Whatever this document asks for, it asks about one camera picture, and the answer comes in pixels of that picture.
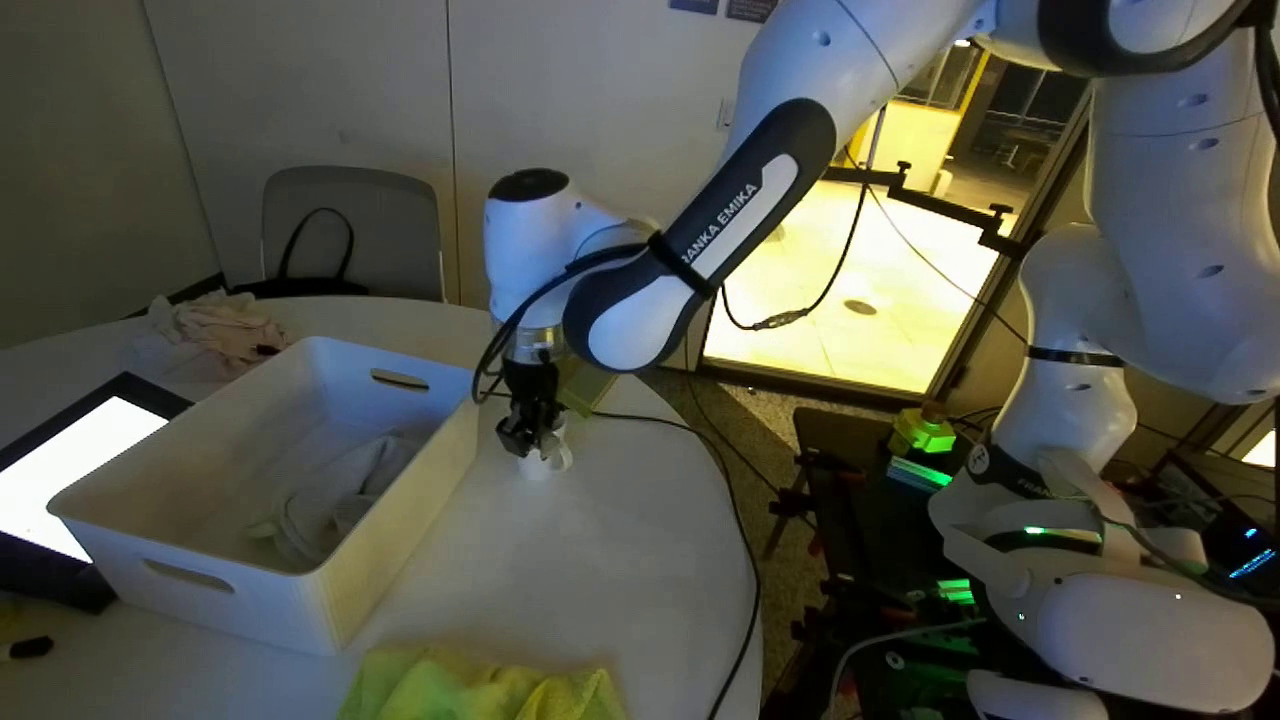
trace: white container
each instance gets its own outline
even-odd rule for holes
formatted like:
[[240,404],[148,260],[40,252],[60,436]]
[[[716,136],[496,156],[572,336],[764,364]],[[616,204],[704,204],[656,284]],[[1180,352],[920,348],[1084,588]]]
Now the white container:
[[[384,468],[392,480],[372,504],[360,500],[368,512],[352,524],[376,448],[404,428],[404,464]],[[120,600],[324,656],[344,648],[440,520],[476,456],[476,428],[468,368],[312,336],[192,404],[48,512]]]

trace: round white table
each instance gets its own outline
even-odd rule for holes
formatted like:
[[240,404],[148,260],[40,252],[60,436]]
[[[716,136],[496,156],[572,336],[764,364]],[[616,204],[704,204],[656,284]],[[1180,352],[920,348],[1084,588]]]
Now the round white table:
[[[272,300],[292,336],[340,336],[472,368],[492,324],[420,300]],[[0,444],[116,372],[188,400],[224,376],[164,356],[144,320],[100,324],[0,352]],[[0,644],[52,636],[44,660],[0,664],[4,716],[336,716],[356,664],[380,644],[464,648],[504,664],[612,668],[636,720],[708,716],[752,620],[752,568],[708,448],[660,424],[580,420],[576,464],[516,476],[480,420],[480,456],[348,652],[296,656],[128,604],[100,616],[40,600],[0,604]],[[672,408],[616,380],[600,408]],[[720,716],[760,716],[760,632]]]

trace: yellow cloth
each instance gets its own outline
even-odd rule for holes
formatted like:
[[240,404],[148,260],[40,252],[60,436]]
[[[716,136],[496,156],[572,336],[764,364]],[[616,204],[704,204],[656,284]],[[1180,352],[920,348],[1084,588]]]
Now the yellow cloth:
[[452,652],[368,652],[340,720],[624,720],[608,668],[544,676]]

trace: white robot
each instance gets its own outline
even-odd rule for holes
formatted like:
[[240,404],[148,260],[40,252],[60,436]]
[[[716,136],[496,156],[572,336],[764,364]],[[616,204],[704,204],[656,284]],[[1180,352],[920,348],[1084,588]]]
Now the white robot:
[[[1204,564],[1196,536],[1136,528],[1100,468],[1136,428],[1124,364],[1220,404],[1280,396],[1268,28],[1272,0],[784,0],[744,56],[724,164],[672,228],[620,224],[560,172],[492,188],[492,316],[516,328],[508,448],[540,460],[556,440],[548,328],[608,372],[656,364],[852,128],[944,44],[972,36],[1016,64],[1084,72],[1096,224],[1028,252],[1024,376],[992,440],[932,500],[944,552],[1064,684],[972,672],[968,696],[980,716],[1104,716],[1092,692],[1184,712],[1256,704],[1276,672],[1264,616],[1172,572]],[[612,256],[564,272],[600,248]],[[1100,552],[988,544],[1028,524],[1092,528]]]

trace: tablet screen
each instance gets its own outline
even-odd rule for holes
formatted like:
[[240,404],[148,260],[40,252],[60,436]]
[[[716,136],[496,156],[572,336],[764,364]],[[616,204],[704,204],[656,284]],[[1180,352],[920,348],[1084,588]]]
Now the tablet screen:
[[44,504],[164,424],[164,416],[124,396],[104,396],[40,448],[0,468],[0,532],[88,564],[88,552]]

